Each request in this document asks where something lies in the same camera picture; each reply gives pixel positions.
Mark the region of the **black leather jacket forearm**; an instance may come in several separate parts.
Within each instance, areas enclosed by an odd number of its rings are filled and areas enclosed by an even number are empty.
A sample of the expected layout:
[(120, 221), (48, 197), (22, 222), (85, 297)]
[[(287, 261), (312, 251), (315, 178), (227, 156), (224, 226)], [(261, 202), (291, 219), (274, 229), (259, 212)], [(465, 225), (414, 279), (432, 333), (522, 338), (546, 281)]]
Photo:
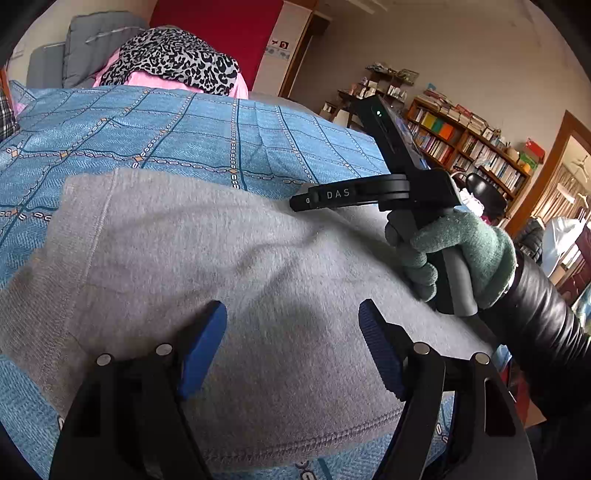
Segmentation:
[(480, 312), (522, 369), (530, 397), (566, 442), (590, 432), (590, 336), (540, 267), (517, 254), (514, 282)]

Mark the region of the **right hand green glove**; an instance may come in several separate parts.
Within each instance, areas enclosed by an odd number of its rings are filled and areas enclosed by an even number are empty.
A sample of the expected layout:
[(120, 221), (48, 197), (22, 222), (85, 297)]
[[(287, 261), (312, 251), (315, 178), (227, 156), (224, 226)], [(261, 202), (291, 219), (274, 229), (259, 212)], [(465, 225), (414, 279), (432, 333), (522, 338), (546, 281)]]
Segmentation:
[(507, 293), (515, 279), (517, 257), (505, 231), (486, 224), (464, 207), (420, 230), (414, 230), (413, 223), (410, 214), (392, 211), (385, 236), (418, 298), (428, 302), (437, 294), (439, 272), (428, 256), (452, 247), (462, 251), (479, 308), (492, 307)]

